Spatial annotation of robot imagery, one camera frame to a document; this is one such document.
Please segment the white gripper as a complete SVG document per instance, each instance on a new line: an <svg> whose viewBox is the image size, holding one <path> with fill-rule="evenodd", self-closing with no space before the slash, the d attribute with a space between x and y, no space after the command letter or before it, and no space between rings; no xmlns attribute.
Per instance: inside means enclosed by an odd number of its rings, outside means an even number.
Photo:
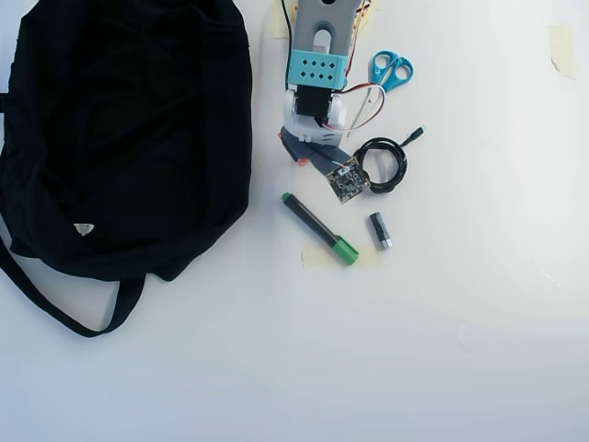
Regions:
<svg viewBox="0 0 589 442"><path fill-rule="evenodd" d="M340 130L344 129L347 110L339 97L331 100L327 125L336 129L332 131L323 126L321 118L300 114L297 101L295 89L289 88L283 102L283 127L280 130L280 139L293 162L303 167L316 159L317 150L313 143L338 145L341 142Z"/></svg>

